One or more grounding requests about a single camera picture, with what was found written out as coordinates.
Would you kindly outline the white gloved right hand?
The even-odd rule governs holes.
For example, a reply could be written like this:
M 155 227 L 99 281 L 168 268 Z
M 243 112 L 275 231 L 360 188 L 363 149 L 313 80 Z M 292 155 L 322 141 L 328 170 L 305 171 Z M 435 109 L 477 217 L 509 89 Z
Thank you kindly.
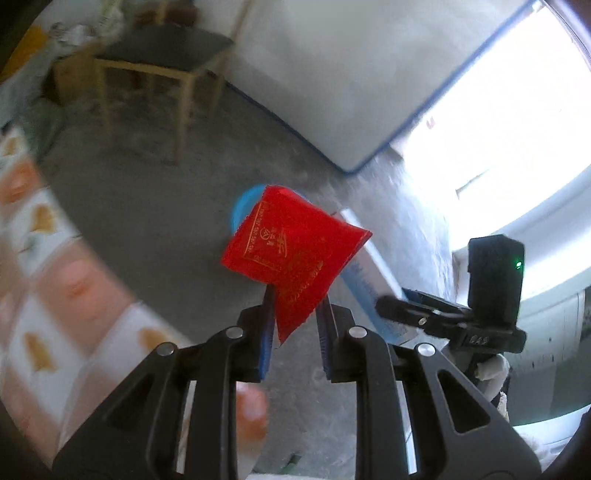
M 478 363 L 475 373 L 476 386 L 495 407 L 501 401 L 501 392 L 510 375 L 509 361 L 501 354 Z

